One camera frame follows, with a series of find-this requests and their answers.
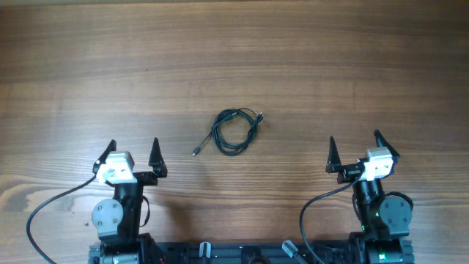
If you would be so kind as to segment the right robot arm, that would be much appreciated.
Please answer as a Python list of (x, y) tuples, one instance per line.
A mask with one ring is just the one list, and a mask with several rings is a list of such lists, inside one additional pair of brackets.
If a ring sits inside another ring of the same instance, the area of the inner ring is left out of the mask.
[(327, 173), (336, 173), (337, 182), (352, 184), (352, 205), (361, 223), (360, 232), (347, 240), (345, 263), (414, 263), (410, 234), (413, 201), (397, 192), (384, 192), (382, 180), (394, 173), (400, 154), (376, 130), (376, 147), (369, 148), (364, 158), (344, 165), (336, 142), (330, 137)]

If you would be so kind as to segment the black cable long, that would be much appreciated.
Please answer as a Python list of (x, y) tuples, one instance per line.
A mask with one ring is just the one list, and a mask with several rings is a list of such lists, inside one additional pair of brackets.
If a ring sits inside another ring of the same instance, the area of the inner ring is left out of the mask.
[(225, 109), (214, 120), (211, 136), (218, 150), (226, 156), (243, 153), (256, 140), (264, 113), (249, 108)]

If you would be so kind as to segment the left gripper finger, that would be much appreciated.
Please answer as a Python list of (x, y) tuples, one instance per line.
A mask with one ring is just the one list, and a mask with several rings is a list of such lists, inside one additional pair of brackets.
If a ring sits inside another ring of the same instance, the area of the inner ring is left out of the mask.
[(150, 152), (148, 165), (152, 167), (152, 171), (157, 177), (167, 177), (168, 169), (163, 160), (163, 156), (160, 151), (160, 144), (157, 137), (154, 138), (152, 143), (152, 149)]
[(107, 159), (108, 155), (110, 154), (110, 152), (113, 152), (116, 149), (117, 149), (117, 142), (114, 139), (112, 139), (109, 142), (107, 148), (104, 150), (104, 152), (100, 155), (100, 157), (93, 164), (92, 172), (94, 174), (96, 174), (98, 172), (101, 165), (106, 164), (106, 159)]

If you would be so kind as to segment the black cable short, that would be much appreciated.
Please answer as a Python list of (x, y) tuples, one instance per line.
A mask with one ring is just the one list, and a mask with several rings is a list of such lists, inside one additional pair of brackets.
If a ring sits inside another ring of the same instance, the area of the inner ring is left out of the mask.
[(213, 136), (213, 130), (217, 127), (217, 125), (219, 125), (222, 121), (232, 120), (234, 117), (235, 117), (235, 110), (234, 109), (225, 109), (225, 110), (221, 111), (217, 115), (217, 117), (215, 118), (215, 120), (214, 120), (214, 122), (211, 126), (210, 132), (203, 139), (202, 143), (194, 149), (194, 151), (192, 153), (192, 156), (195, 157), (196, 155), (198, 155), (200, 153), (201, 149), (206, 144), (206, 142)]

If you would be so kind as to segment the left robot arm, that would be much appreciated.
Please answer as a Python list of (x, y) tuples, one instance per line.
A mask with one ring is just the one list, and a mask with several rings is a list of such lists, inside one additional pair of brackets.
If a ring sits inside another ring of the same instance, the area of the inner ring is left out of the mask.
[(106, 150), (93, 165), (93, 173), (99, 183), (114, 188), (114, 195), (96, 204), (92, 211), (92, 223), (97, 229), (100, 244), (89, 247), (88, 262), (93, 264), (144, 264), (166, 263), (162, 249), (148, 233), (139, 229), (147, 224), (150, 213), (141, 220), (145, 186), (156, 186), (158, 179), (168, 174), (160, 151), (158, 139), (154, 139), (149, 155), (147, 172), (134, 172), (135, 162), (128, 151), (118, 151), (117, 142), (111, 140)]

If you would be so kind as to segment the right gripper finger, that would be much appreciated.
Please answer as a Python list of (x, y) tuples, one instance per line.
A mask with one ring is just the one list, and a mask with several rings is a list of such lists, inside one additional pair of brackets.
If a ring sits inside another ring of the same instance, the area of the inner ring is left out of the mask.
[(393, 161), (398, 161), (401, 155), (385, 140), (384, 136), (379, 130), (374, 131), (374, 137), (378, 147), (387, 147), (392, 155)]
[(340, 172), (342, 169), (341, 159), (336, 146), (335, 139), (331, 136), (329, 140), (328, 160), (325, 167), (327, 173)]

